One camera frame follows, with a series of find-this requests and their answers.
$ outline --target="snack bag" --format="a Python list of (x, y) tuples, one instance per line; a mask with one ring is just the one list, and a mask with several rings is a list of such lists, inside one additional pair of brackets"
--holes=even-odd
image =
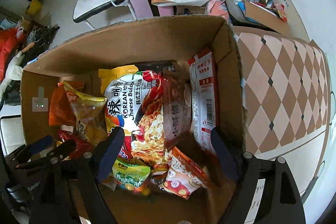
[[(82, 81), (68, 82), (75, 90), (82, 91), (84, 83)], [(69, 104), (63, 83), (58, 83), (58, 87), (54, 90), (50, 102), (49, 125), (50, 126), (66, 126), (76, 125), (76, 116), (74, 115)]]
[(63, 83), (68, 101), (76, 116), (76, 130), (79, 136), (93, 146), (97, 146), (108, 136), (104, 129), (103, 120), (99, 117), (106, 103), (106, 98), (79, 92), (67, 82)]
[(219, 125), (215, 60), (211, 50), (205, 48), (188, 62), (192, 90), (194, 138), (202, 150), (216, 155), (210, 140), (211, 130)]
[(183, 83), (163, 76), (162, 67), (140, 68), (129, 65), (98, 71), (101, 92), (108, 100), (107, 131), (116, 126), (124, 129), (121, 157), (139, 158), (152, 166), (166, 164), (166, 146), (174, 145), (189, 130), (190, 96)]
[(140, 160), (117, 158), (112, 167), (113, 176), (130, 191), (142, 186), (151, 173), (151, 168)]
[(76, 150), (69, 155), (69, 159), (76, 159), (81, 156), (87, 151), (91, 151), (93, 146), (85, 140), (80, 139), (79, 137), (75, 136), (73, 133), (65, 130), (58, 130), (57, 131), (59, 138), (65, 142), (67, 140), (73, 139), (76, 142)]
[(198, 188), (212, 186), (212, 182), (204, 171), (177, 147), (174, 147), (167, 177), (160, 188), (188, 199)]

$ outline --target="cardboard box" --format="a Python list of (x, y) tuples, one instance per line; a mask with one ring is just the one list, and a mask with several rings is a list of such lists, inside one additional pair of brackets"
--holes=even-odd
[[(48, 125), (48, 108), (59, 81), (76, 78), (87, 90), (100, 94), (97, 70), (162, 60), (177, 60), (188, 69), (187, 60), (204, 47), (213, 49), (217, 65), (220, 124), (223, 132), (240, 145), (244, 139), (241, 62), (232, 31), (221, 17), (174, 16), (119, 23), (75, 37), (52, 48), (24, 68), (21, 82), (22, 123), (28, 144), (49, 134), (56, 137), (57, 127)], [(48, 101), (46, 112), (33, 112), (33, 97), (39, 87)], [(193, 141), (179, 145), (190, 158), (209, 163)], [(167, 193), (154, 193), (155, 202), (125, 190), (101, 191), (119, 224), (174, 224), (187, 220), (192, 224), (215, 224), (222, 216), (235, 190), (235, 184), (218, 171), (219, 186), (198, 189), (189, 200)], [(74, 197), (81, 216), (86, 217), (78, 190)]]
[(276, 32), (290, 36), (291, 30), (287, 22), (283, 22), (276, 15), (272, 14), (267, 9), (260, 7), (249, 1), (245, 1), (246, 16), (265, 25)]

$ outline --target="diamond pattern mat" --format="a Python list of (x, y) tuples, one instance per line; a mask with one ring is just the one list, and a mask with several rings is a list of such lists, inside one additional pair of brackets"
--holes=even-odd
[(327, 123), (328, 89), (321, 51), (298, 41), (241, 33), (247, 109), (246, 148), (263, 153)]

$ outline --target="screw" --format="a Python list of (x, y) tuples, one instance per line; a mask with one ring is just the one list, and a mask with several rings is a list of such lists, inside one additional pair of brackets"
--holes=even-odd
[(58, 162), (58, 158), (53, 157), (53, 158), (50, 160), (50, 162), (51, 162), (52, 164), (55, 164), (56, 162)]
[(92, 157), (92, 153), (91, 153), (90, 151), (85, 152), (85, 153), (83, 154), (83, 157), (84, 157), (84, 159), (89, 159), (89, 158)]
[(252, 155), (251, 152), (244, 152), (244, 153), (243, 153), (243, 156), (244, 156), (244, 158), (246, 158), (246, 159), (251, 159), (253, 155)]
[(278, 162), (280, 162), (281, 164), (284, 164), (286, 161), (283, 157), (278, 157)]

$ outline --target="orange snack bag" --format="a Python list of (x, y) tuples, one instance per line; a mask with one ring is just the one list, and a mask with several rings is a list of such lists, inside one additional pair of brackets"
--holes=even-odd
[(210, 188), (212, 182), (204, 171), (177, 147), (171, 152), (170, 168), (164, 183), (159, 187), (188, 199), (192, 192), (200, 187)]
[[(68, 81), (75, 89), (82, 91), (84, 83), (82, 81)], [(75, 126), (76, 116), (72, 111), (67, 94), (63, 87), (63, 82), (58, 83), (58, 87), (54, 90), (49, 110), (49, 125), (50, 126)]]

